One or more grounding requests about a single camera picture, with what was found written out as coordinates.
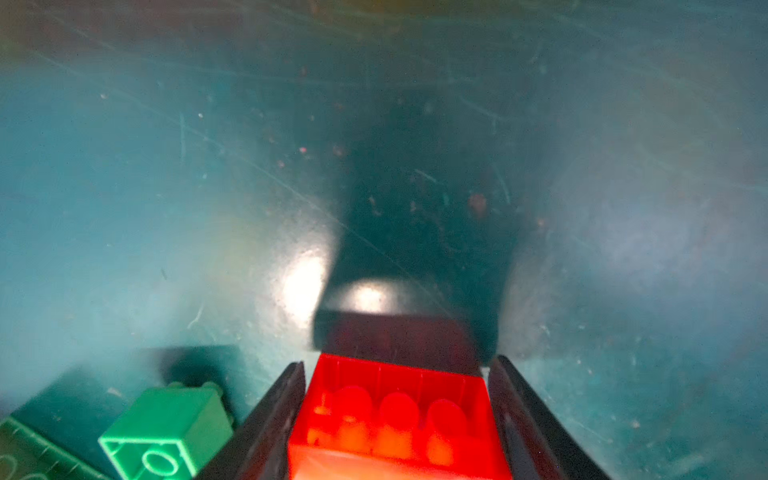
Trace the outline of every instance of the green block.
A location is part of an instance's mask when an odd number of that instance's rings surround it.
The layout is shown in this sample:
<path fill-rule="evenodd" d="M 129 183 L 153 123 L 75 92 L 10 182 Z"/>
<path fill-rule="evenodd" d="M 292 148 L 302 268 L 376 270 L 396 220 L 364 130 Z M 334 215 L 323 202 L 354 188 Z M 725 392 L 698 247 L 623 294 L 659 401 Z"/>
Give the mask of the green block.
<path fill-rule="evenodd" d="M 0 422 L 3 480 L 109 480 L 18 420 Z"/>
<path fill-rule="evenodd" d="M 99 438 L 124 480 L 189 480 L 232 436 L 220 389 L 149 389 Z"/>

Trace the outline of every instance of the scratched tabletop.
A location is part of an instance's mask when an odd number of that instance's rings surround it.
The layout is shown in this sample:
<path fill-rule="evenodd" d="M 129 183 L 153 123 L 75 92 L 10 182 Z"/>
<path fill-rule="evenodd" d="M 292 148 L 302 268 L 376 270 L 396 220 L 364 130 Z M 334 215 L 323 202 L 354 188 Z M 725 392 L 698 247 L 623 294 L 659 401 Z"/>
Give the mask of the scratched tabletop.
<path fill-rule="evenodd" d="M 613 478 L 765 478 L 764 2 L 4 8 L 0 414 L 115 476 L 327 304 L 467 322 Z"/>

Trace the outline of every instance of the red block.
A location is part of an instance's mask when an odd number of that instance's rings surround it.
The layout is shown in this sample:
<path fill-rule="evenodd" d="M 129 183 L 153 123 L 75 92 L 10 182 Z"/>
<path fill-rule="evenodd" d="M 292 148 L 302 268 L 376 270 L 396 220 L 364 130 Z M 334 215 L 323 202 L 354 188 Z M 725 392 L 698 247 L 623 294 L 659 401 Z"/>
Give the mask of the red block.
<path fill-rule="evenodd" d="M 510 480 L 482 378 L 322 354 L 288 441 L 292 480 Z"/>

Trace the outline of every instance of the building block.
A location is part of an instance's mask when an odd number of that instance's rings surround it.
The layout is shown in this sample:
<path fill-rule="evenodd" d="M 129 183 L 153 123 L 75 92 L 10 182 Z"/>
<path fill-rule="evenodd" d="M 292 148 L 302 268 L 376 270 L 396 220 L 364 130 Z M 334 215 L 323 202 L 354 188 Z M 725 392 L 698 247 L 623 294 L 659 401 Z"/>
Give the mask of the building block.
<path fill-rule="evenodd" d="M 0 422 L 0 478 L 109 480 L 12 417 Z"/>
<path fill-rule="evenodd" d="M 291 480 L 509 480 L 481 377 L 324 353 L 288 442 Z"/>
<path fill-rule="evenodd" d="M 189 480 L 232 436 L 221 389 L 149 389 L 99 438 L 124 480 Z"/>

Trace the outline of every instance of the green brick stud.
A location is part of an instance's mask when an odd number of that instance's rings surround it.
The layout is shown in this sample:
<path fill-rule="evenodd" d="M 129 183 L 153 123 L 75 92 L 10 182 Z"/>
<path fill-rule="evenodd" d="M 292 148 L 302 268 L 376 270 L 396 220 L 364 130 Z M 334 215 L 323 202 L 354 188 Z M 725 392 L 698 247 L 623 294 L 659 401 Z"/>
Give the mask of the green brick stud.
<path fill-rule="evenodd" d="M 232 436 L 221 388 L 149 389 L 99 444 L 123 480 L 190 480 Z"/>

